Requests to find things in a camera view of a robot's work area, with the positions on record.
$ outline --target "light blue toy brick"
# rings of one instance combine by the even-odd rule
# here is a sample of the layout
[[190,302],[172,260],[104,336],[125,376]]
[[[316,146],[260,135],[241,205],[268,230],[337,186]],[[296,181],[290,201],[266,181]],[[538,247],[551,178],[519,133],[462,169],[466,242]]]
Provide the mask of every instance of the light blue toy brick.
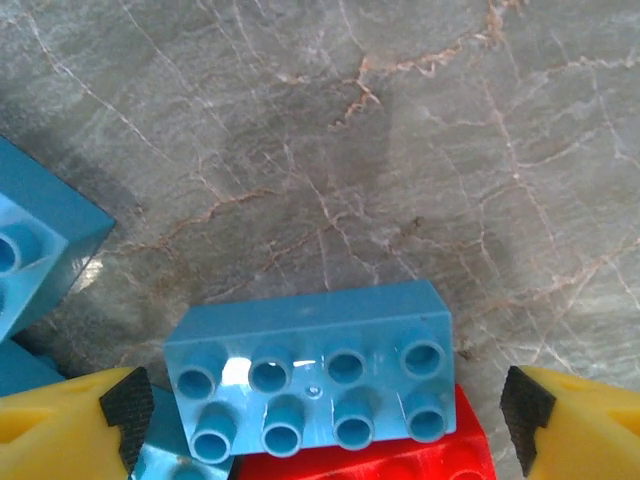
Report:
[[0,397],[63,380],[49,361],[34,357],[11,340],[0,343]]
[[0,341],[56,307],[113,225],[0,137]]
[[154,409],[131,480],[227,480],[233,459],[204,465],[191,458],[172,393],[153,387]]
[[164,346],[193,457],[456,428],[451,314],[426,281],[191,308]]

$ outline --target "black rubber pad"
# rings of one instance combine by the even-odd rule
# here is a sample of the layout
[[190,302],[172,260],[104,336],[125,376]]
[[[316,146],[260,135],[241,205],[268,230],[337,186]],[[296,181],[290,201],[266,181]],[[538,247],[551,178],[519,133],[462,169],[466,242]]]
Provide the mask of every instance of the black rubber pad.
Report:
[[510,367],[500,398],[500,409],[507,423],[511,441],[527,477],[536,459],[534,435],[539,427],[546,427],[556,398],[520,368]]
[[136,368],[100,397],[100,406],[107,424],[120,428],[122,440],[118,451],[127,473],[131,474],[153,413],[153,395],[147,370]]

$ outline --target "building block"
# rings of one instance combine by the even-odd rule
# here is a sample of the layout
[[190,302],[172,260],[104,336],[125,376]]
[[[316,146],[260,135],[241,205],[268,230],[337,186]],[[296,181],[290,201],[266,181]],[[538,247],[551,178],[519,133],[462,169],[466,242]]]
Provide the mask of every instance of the building block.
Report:
[[487,437],[460,386],[456,412],[456,432],[428,445],[405,439],[359,452],[328,447],[287,459],[248,455],[238,480],[496,480]]
[[640,393],[514,366],[500,408],[525,477],[640,478]]
[[2,480],[126,480],[153,397],[144,368],[115,368],[2,397]]
[[164,352],[205,463],[456,428],[451,314],[427,281],[193,307]]
[[152,390],[155,407],[131,480],[227,480],[233,459],[204,465],[191,458],[173,394]]
[[17,343],[0,343],[0,397],[64,381],[64,377]]
[[51,311],[114,221],[0,137],[0,341]]

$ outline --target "marble surface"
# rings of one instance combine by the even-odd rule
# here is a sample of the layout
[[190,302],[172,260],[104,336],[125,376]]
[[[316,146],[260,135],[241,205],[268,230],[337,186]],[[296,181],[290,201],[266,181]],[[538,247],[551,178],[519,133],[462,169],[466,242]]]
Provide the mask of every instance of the marble surface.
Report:
[[118,226],[20,336],[143,363],[189,305],[411,278],[501,479],[507,367],[640,389],[637,0],[6,0],[0,132]]

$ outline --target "red toy brick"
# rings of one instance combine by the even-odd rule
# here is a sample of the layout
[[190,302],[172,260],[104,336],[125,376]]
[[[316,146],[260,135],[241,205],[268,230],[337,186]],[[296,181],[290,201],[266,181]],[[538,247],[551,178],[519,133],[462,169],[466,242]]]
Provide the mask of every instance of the red toy brick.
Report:
[[238,480],[496,480],[487,437],[456,386],[458,429],[435,443],[393,440],[357,452],[303,450],[291,458],[248,455]]

